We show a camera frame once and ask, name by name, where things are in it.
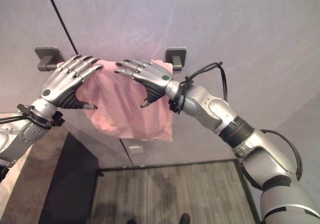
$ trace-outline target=robotic hand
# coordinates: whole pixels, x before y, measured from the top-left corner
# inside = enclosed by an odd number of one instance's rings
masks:
[[[141,107],[168,95],[170,109],[193,116],[232,148],[247,180],[263,191],[262,223],[320,223],[319,208],[298,183],[301,170],[296,171],[265,133],[241,119],[226,101],[192,82],[175,81],[166,69],[151,61],[126,60],[117,65],[122,67],[116,73],[146,87],[148,97]]]
[[[42,87],[41,94],[29,106],[18,105],[19,112],[0,120],[1,178],[8,168],[24,155],[35,141],[42,138],[52,126],[64,122],[57,107],[66,109],[96,109],[77,99],[76,91],[86,78],[102,65],[94,65],[97,58],[76,55],[61,64]]]

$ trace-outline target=black line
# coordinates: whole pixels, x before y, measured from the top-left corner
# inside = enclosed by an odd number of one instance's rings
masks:
[[[101,172],[107,171],[117,171],[117,170],[137,170],[137,169],[150,169],[150,168],[160,168],[160,167],[172,167],[172,166],[181,166],[181,165],[198,165],[198,164],[209,164],[216,162],[228,162],[235,161],[234,159],[225,159],[225,160],[209,160],[209,161],[198,161],[198,162],[184,162],[184,163],[175,163],[175,164],[160,164],[160,165],[144,165],[144,166],[134,166],[133,167],[114,167],[114,168],[101,168]]]
[[[75,48],[75,45],[74,45],[74,43],[73,43],[73,41],[72,41],[72,39],[71,39],[71,37],[70,37],[70,35],[69,35],[69,33],[68,33],[68,30],[67,30],[67,28],[66,28],[66,26],[65,26],[65,24],[64,24],[64,22],[63,22],[63,20],[62,20],[62,18],[61,18],[61,15],[60,15],[57,7],[56,7],[55,2],[54,2],[54,0],[50,0],[50,1],[51,1],[51,4],[52,4],[53,8],[55,9],[56,15],[58,16],[58,18],[59,18],[59,20],[60,20],[60,23],[61,23],[61,25],[62,25],[62,27],[63,27],[63,29],[64,29],[64,32],[66,33],[66,36],[68,37],[68,39],[69,39],[69,41],[70,41],[70,44],[72,45],[72,48],[73,48],[75,54],[77,55],[77,54],[78,54],[78,51],[77,51],[77,49]]]
[[[135,166],[135,165],[133,164],[133,162],[132,162],[132,160],[131,160],[130,156],[129,156],[129,153],[127,152],[127,149],[126,149],[126,147],[125,147],[124,143],[122,142],[122,140],[121,140],[121,139],[119,139],[119,141],[121,142],[121,145],[122,145],[122,147],[124,148],[124,150],[125,150],[125,152],[126,152],[126,155],[128,156],[128,158],[129,158],[129,160],[130,160],[131,165],[132,165],[132,166]]]
[[[247,184],[247,182],[246,182],[246,180],[244,178],[244,175],[243,175],[243,173],[242,173],[242,171],[240,169],[240,166],[239,166],[239,163],[238,163],[237,160],[234,160],[234,165],[235,165],[235,168],[236,168],[236,170],[238,172],[242,187],[244,189],[247,201],[249,203],[249,206],[250,206],[250,209],[251,209],[251,212],[252,212],[252,215],[253,215],[253,219],[254,219],[255,223],[260,224],[261,221],[260,221],[259,214],[257,212],[256,205],[255,205],[255,203],[253,201],[254,199],[252,198],[252,195],[251,195],[251,192],[249,190],[248,184]]]

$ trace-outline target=black wall mount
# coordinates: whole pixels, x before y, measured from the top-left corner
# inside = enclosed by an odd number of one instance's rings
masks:
[[[187,50],[185,48],[172,47],[165,51],[165,62],[171,63],[174,71],[181,71],[183,66],[185,66],[186,55]]]
[[[64,61],[61,52],[55,47],[36,47],[35,53],[40,58],[39,71],[51,71],[57,68],[57,64]]]

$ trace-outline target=floor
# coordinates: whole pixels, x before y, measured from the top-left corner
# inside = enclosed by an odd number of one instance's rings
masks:
[[[233,161],[107,171],[98,177],[87,224],[254,223]]]

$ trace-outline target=robot forearm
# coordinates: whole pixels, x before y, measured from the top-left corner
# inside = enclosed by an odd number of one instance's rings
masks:
[[[0,120],[0,166],[12,167],[24,155],[26,150],[42,138],[52,126],[61,126],[64,122],[58,107],[66,109],[96,109],[77,99],[76,91],[85,79],[101,69],[94,65],[98,58],[92,56],[73,56],[61,64],[42,87],[40,96],[29,106],[19,104],[16,116],[19,121]]]
[[[172,80],[166,94],[179,106],[183,96],[177,96],[178,89],[179,82]],[[218,134],[242,159],[241,168],[252,186],[263,191],[261,214],[266,223],[320,222],[319,209],[298,183],[294,165],[263,132],[203,87],[190,86],[185,98],[182,110]]]

